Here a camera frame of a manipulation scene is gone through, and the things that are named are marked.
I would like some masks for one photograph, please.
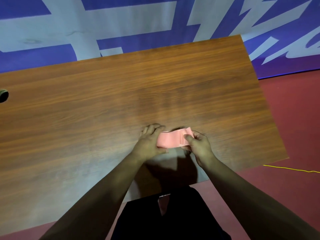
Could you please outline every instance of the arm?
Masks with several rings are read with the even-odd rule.
[[[257,189],[219,161],[207,137],[186,136],[200,167],[241,223],[250,239],[320,239],[317,230],[275,199]]]
[[[93,186],[41,238],[104,240],[114,222],[125,194],[141,165],[166,153],[156,147],[164,126],[152,124],[141,133],[132,152]]]

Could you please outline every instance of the yellow cable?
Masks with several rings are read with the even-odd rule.
[[[296,171],[303,171],[303,172],[307,172],[307,173],[320,173],[318,171],[306,171],[306,170],[302,170],[302,169],[294,169],[294,168],[286,168],[286,167],[276,167],[276,166],[270,166],[270,165],[264,165],[266,167],[273,167],[273,168],[285,168],[285,169],[291,169],[291,170],[296,170]]]

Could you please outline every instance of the pink paper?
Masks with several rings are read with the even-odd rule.
[[[183,135],[190,135],[194,138],[193,132],[190,127],[174,131],[161,132],[158,137],[157,147],[175,148],[188,146],[189,142],[184,138]]]

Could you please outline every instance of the wooden table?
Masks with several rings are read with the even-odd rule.
[[[287,157],[240,36],[3,73],[0,88],[0,235],[57,220],[150,123],[206,133],[234,170]],[[205,180],[183,157],[142,167],[126,200]]]

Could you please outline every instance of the black pants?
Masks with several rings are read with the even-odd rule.
[[[169,193],[170,201],[163,216],[158,205],[158,198],[163,194],[128,202],[111,240],[231,239],[219,226],[197,190],[188,186]]]

